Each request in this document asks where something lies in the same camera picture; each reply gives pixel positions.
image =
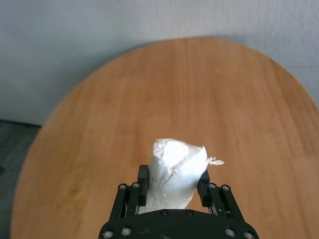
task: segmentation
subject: bolt head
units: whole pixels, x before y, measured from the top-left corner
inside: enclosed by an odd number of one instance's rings
[[[103,233],[103,237],[105,239],[111,238],[113,236],[113,232],[112,231],[106,231]]]
[[[227,228],[227,229],[225,230],[225,233],[226,233],[229,237],[231,237],[231,238],[233,238],[234,236],[236,236],[235,231],[232,230],[232,229],[230,229],[230,228]]]
[[[244,236],[246,239],[255,239],[254,235],[252,235],[250,232],[245,232]]]
[[[161,210],[160,214],[163,215],[163,216],[166,216],[166,215],[168,214],[168,211],[166,211],[166,210]]]
[[[129,234],[131,234],[131,229],[130,228],[123,228],[121,231],[121,234],[124,236],[128,236]]]
[[[188,216],[193,216],[193,211],[192,211],[192,210],[187,210],[187,211],[186,211],[186,215],[188,215]]]

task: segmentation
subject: white wall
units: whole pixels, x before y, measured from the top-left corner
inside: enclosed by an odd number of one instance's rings
[[[2,0],[0,119],[41,124],[104,62],[146,43],[215,36],[294,73],[319,103],[317,0]]]

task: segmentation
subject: crumpled plastic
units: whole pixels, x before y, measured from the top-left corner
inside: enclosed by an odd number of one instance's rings
[[[208,164],[223,163],[216,158],[207,158],[204,146],[198,147],[171,138],[157,139],[149,167],[147,202],[145,207],[140,207],[140,213],[185,209]]]

